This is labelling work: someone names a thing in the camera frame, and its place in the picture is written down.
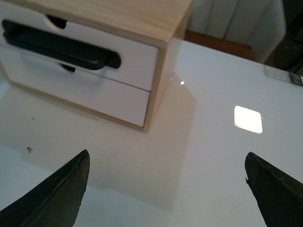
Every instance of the light wood top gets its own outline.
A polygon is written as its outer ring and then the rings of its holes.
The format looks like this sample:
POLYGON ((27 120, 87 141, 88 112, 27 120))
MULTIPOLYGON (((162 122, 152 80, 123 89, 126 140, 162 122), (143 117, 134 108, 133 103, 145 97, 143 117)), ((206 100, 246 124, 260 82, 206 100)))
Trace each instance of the light wood top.
POLYGON ((165 47, 192 0, 4 0, 116 35, 165 47))

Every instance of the white radiator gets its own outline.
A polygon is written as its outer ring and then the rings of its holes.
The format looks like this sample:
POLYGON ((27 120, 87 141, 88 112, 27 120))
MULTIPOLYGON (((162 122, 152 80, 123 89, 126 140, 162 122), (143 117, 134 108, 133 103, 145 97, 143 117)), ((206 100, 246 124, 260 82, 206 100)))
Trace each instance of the white radiator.
POLYGON ((250 45, 264 62, 286 34, 282 0, 195 0, 188 29, 250 45))

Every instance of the black drawer handle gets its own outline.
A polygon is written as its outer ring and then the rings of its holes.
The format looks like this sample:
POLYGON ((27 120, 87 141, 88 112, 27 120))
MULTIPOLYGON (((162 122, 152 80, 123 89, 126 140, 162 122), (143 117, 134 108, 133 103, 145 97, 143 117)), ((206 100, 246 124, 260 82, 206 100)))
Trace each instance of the black drawer handle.
POLYGON ((29 51, 46 55, 89 70, 104 66, 118 69, 120 56, 111 50, 41 31, 8 20, 2 21, 6 41, 29 51))

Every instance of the dark background object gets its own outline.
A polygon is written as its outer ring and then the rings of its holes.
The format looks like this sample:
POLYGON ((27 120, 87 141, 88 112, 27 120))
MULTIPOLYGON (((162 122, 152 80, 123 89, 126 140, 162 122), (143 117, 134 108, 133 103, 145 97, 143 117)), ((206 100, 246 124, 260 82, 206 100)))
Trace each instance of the dark background object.
POLYGON ((275 67, 297 72, 303 66, 303 1, 283 0, 286 36, 274 52, 275 67))
POLYGON ((82 151, 26 195, 0 211, 1 227, 72 227, 89 176, 82 151))
POLYGON ((247 184, 268 227, 303 226, 303 184, 250 152, 247 184))

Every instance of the brown floor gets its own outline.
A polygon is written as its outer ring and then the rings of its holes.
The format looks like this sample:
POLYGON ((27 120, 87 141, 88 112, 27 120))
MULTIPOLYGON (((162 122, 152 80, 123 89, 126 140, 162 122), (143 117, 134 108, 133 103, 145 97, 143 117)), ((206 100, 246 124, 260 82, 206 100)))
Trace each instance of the brown floor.
POLYGON ((212 49, 216 49, 225 53, 230 53, 252 61, 257 61, 253 49, 250 46, 244 44, 239 44, 223 39, 214 38, 208 35, 203 35, 189 30, 186 31, 184 40, 202 46, 207 46, 212 49))

